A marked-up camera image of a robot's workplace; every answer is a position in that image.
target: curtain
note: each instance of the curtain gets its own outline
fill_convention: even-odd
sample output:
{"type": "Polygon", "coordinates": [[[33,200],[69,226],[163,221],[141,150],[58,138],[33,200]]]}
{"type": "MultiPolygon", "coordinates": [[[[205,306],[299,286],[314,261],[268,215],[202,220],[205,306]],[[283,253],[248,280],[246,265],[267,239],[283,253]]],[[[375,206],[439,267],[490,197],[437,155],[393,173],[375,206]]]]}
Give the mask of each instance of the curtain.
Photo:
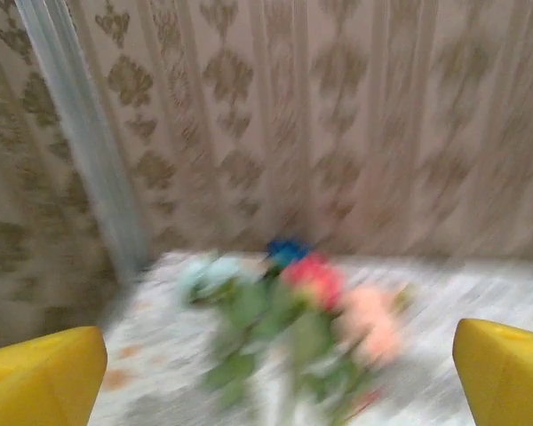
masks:
{"type": "Polygon", "coordinates": [[[95,323],[119,284],[13,0],[0,0],[0,345],[95,323]]]}
{"type": "Polygon", "coordinates": [[[157,252],[533,259],[533,0],[69,0],[157,252]]]}

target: table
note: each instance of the table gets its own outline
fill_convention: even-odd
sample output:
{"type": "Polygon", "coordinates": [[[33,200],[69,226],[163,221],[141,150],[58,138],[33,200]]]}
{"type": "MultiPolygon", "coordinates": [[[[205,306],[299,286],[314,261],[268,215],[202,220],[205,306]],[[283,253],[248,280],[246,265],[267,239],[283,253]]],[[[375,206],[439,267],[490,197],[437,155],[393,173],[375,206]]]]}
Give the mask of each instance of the table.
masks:
{"type": "MultiPolygon", "coordinates": [[[[91,426],[245,424],[237,414],[218,418],[211,397],[197,385],[208,367],[204,348],[215,320],[211,312],[182,306],[176,286],[182,267],[195,256],[164,256],[107,332],[109,366],[91,426]]],[[[403,330],[405,352],[381,378],[383,398],[353,426],[473,426],[451,358],[456,324],[473,317],[533,331],[533,264],[363,258],[337,264],[349,285],[409,281],[418,289],[403,330]]],[[[258,373],[260,400],[269,405],[263,410],[266,424],[274,424],[281,359],[273,351],[258,373]]],[[[302,422],[315,424],[308,420],[312,413],[302,411],[302,422]]]]}

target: beige curtain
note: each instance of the beige curtain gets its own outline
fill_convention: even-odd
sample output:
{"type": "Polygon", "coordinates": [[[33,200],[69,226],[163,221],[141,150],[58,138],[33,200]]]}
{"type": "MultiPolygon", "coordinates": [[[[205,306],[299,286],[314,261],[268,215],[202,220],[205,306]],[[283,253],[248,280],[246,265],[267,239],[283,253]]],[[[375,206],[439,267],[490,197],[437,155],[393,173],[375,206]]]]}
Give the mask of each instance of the beige curtain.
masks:
{"type": "Polygon", "coordinates": [[[0,345],[93,323],[116,290],[13,0],[0,0],[0,345]]]}
{"type": "Polygon", "coordinates": [[[533,258],[533,0],[75,0],[158,251],[533,258]]]}

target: yellow plastic part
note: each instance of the yellow plastic part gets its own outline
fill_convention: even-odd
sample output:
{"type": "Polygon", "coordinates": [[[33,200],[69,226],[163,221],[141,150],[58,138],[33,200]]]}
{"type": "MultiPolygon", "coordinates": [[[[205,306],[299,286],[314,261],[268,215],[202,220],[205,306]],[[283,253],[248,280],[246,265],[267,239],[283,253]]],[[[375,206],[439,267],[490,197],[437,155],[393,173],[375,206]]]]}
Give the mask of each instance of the yellow plastic part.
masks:
{"type": "Polygon", "coordinates": [[[533,426],[533,333],[462,319],[452,355],[477,426],[533,426]]]}
{"type": "Polygon", "coordinates": [[[85,426],[106,367],[97,327],[0,349],[0,426],[85,426]]]}

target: flower bouquet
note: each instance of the flower bouquet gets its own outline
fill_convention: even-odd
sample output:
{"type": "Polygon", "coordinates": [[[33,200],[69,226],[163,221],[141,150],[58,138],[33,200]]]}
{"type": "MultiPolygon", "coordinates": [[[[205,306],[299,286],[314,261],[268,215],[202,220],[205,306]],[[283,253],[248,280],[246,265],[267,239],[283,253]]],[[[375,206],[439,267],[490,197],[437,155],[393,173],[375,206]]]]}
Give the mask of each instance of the flower bouquet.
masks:
{"type": "Polygon", "coordinates": [[[287,394],[278,424],[294,423],[303,397],[316,402],[321,424],[346,424],[376,397],[375,377],[401,349],[398,314],[408,290],[345,289],[338,269],[315,253],[284,263],[258,274],[236,257],[210,257],[184,271],[186,302],[219,314],[204,384],[224,409],[251,404],[251,379],[279,346],[287,394]]]}

